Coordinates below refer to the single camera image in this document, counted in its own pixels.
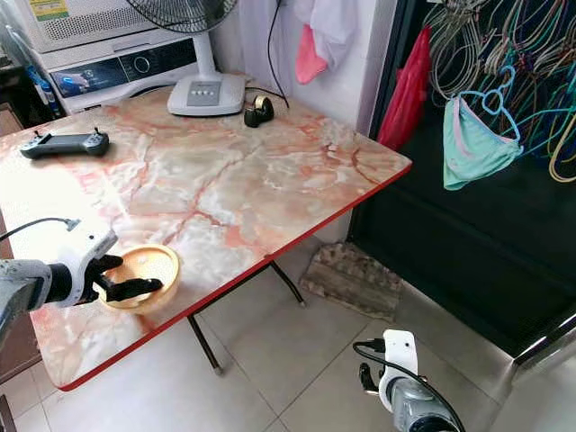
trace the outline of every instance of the cable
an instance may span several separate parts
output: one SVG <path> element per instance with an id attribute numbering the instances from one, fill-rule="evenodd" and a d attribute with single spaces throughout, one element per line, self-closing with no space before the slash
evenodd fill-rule
<path id="1" fill-rule="evenodd" d="M 247 89 L 247 90 L 260 90 L 261 92 L 266 92 L 266 93 L 269 93 L 270 95 L 278 96 L 278 97 L 280 97 L 281 99 L 283 99 L 281 94 L 278 94 L 278 93 L 273 92 L 273 91 L 271 91 L 271 90 L 266 90 L 265 88 L 262 88 L 262 87 L 248 86 L 248 87 L 246 87 L 246 89 Z"/>
<path id="2" fill-rule="evenodd" d="M 388 362 L 388 361 L 384 360 L 383 358 L 378 357 L 377 355 L 372 355 L 370 353 L 366 353 L 364 350 L 359 348 L 359 347 L 369 347 L 370 345 L 368 345 L 368 344 L 370 344 L 370 342 L 355 342 L 352 344 L 352 348 L 360 356 L 365 357 L 365 358 L 372 360 L 376 363 L 379 363 L 381 365 L 388 366 L 388 367 L 391 367 L 392 369 L 396 369 L 400 372 L 403 372 L 407 376 L 412 378 L 413 380 L 416 380 L 418 383 L 422 384 L 424 386 L 424 388 L 426 388 L 426 390 L 431 392 L 434 396 L 436 396 L 438 398 L 439 401 L 441 401 L 446 406 L 446 408 L 450 412 L 450 415 L 454 418 L 454 422 L 456 423 L 456 427 L 458 428 L 458 431 L 459 432 L 466 432 L 464 424 L 462 423 L 462 421 L 458 417 L 458 414 L 456 414 L 455 409 L 452 408 L 452 405 L 450 405 L 450 403 L 446 399 L 444 399 L 444 397 L 434 387 L 432 387 L 430 384 L 428 384 L 426 381 L 424 381 L 421 377 L 419 377 L 418 375 L 413 373 L 411 370 L 406 369 L 405 367 L 402 367 L 399 364 Z"/>
<path id="3" fill-rule="evenodd" d="M 270 24 L 270 32 L 268 33 L 268 65 L 270 65 L 270 71 L 272 72 L 272 77 L 274 78 L 274 81 L 276 82 L 276 86 L 278 87 L 278 89 L 280 90 L 280 94 L 282 95 L 281 97 L 284 100 L 284 103 L 286 104 L 286 108 L 290 109 L 290 104 L 288 103 L 288 99 L 286 99 L 286 95 L 284 94 L 284 90 L 282 89 L 282 86 L 280 85 L 280 82 L 278 81 L 278 78 L 276 77 L 276 73 L 274 71 L 274 66 L 272 65 L 272 57 L 270 56 L 270 41 L 272 39 L 272 30 L 274 29 L 274 24 L 276 23 L 276 17 L 278 16 L 278 11 L 280 10 L 280 2 L 282 0 L 276 0 L 276 10 L 274 11 L 274 18 L 272 19 L 272 24 Z"/>
<path id="4" fill-rule="evenodd" d="M 0 235 L 0 241 L 6 240 L 8 239 L 10 236 L 12 236 L 13 234 L 17 233 L 18 231 L 22 231 L 25 230 L 28 227 L 31 227 L 32 225 L 36 225 L 37 223 L 41 223 L 41 222 L 48 222 L 48 221 L 58 221 L 58 222 L 64 222 L 67 225 L 67 230 L 70 231 L 72 230 L 78 223 L 79 220 L 72 220 L 72 219 L 64 219 L 64 218 L 42 218 L 42 219 L 37 219 L 37 220 L 33 220 L 32 222 L 28 222 L 28 223 L 24 223 L 23 225 L 21 225 L 18 228 L 14 228 L 12 231 L 7 231 L 4 234 Z"/>

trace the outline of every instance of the doormat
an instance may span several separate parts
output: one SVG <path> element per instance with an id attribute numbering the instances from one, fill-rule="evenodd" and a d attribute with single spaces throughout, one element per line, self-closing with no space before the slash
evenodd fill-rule
<path id="1" fill-rule="evenodd" d="M 394 322 L 402 279 L 351 243 L 319 249 L 300 287 L 372 318 Z"/>

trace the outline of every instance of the robotic hand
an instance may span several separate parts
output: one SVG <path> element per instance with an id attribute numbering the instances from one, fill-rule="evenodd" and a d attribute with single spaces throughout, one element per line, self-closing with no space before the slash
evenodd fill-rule
<path id="1" fill-rule="evenodd" d="M 103 288 L 108 302 L 152 293 L 162 287 L 158 279 L 113 283 L 103 275 L 122 264 L 121 257 L 106 255 L 118 239 L 112 229 L 99 221 L 62 221 L 67 223 L 68 233 L 58 250 L 56 264 L 29 259 L 0 260 L 0 347 L 10 324 L 20 313 L 37 310 L 49 302 L 62 308 L 93 302 L 99 295 L 94 283 Z M 0 241 L 29 225 L 0 236 Z"/>
<path id="2" fill-rule="evenodd" d="M 360 347 L 384 354 L 384 359 Z M 383 339 L 355 342 L 353 348 L 361 356 L 384 366 L 376 387 L 370 375 L 370 366 L 360 364 L 360 382 L 366 393 L 380 396 L 400 432 L 465 432 L 462 421 L 446 399 L 425 378 L 418 376 L 418 358 L 412 333 L 386 330 Z"/>

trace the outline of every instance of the sticker label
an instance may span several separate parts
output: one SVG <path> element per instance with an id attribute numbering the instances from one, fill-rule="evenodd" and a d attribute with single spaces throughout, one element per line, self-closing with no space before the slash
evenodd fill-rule
<path id="1" fill-rule="evenodd" d="M 57 20 L 68 17 L 64 0 L 29 0 L 32 13 L 38 21 Z"/>

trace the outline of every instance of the black controller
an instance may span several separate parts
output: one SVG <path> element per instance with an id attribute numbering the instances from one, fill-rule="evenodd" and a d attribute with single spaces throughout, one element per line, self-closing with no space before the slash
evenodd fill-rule
<path id="1" fill-rule="evenodd" d="M 37 159 L 47 155 L 65 155 L 86 153 L 91 156 L 102 156 L 110 147 L 108 134 L 98 131 L 81 135 L 40 135 L 36 130 L 34 139 L 20 147 L 23 156 Z"/>

